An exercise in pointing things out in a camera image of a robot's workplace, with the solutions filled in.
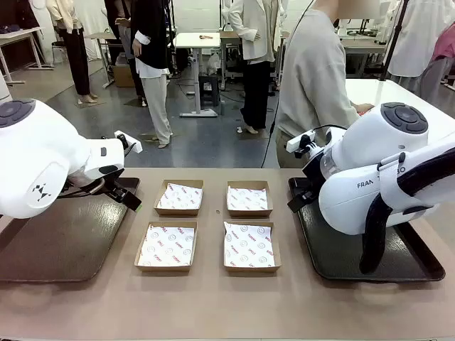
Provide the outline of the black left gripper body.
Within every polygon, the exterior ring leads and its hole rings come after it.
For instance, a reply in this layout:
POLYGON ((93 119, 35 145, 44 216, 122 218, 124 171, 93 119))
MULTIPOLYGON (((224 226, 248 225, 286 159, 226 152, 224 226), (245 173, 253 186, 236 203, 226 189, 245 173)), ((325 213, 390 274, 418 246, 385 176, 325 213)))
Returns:
POLYGON ((104 177, 103 181, 102 194, 116 202, 123 202, 129 191, 121 186, 116 178, 104 177))

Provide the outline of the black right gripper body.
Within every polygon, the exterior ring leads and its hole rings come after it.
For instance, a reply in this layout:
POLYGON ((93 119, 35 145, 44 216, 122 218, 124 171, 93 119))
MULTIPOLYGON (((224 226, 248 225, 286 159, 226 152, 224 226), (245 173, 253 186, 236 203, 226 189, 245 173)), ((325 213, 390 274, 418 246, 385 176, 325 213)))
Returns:
POLYGON ((306 199, 316 199, 324 184, 324 176, 321 171, 322 156, 323 152, 314 156, 302 170, 306 176, 304 181, 304 197, 306 199))

